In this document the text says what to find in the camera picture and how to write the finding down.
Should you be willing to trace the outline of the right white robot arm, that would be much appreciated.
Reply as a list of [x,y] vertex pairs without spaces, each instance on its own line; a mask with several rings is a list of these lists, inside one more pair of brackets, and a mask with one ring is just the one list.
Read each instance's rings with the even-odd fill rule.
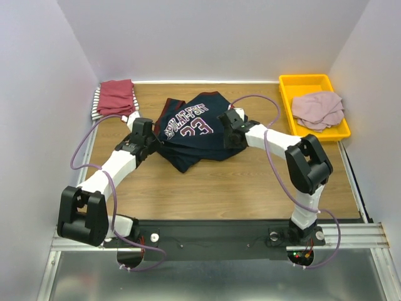
[[[269,129],[254,120],[246,122],[239,114],[241,111],[232,108],[218,116],[224,128],[224,146],[254,147],[266,151],[279,185],[294,203],[288,237],[292,243],[302,245],[313,236],[320,212],[320,197],[333,172],[333,166],[314,135],[298,137]],[[280,178],[272,155],[285,160],[289,178],[296,190],[295,196],[290,194]]]

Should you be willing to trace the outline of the navy basketball jersey 23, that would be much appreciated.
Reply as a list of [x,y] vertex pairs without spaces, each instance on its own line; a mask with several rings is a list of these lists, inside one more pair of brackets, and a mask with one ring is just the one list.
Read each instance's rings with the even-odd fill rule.
[[155,123],[161,142],[157,151],[179,172],[202,159],[224,161],[244,148],[224,147],[224,127],[218,116],[229,109],[219,92],[202,92],[191,101],[168,98]]

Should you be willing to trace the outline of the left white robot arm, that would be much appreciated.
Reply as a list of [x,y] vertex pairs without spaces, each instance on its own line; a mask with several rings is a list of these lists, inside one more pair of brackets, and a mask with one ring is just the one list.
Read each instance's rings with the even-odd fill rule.
[[84,164],[96,172],[77,187],[61,193],[57,234],[91,246],[111,238],[126,247],[135,246],[139,231],[133,218],[117,214],[117,186],[146,158],[156,152],[160,141],[153,132],[153,121],[131,115],[123,118],[131,133],[113,150],[102,166]]

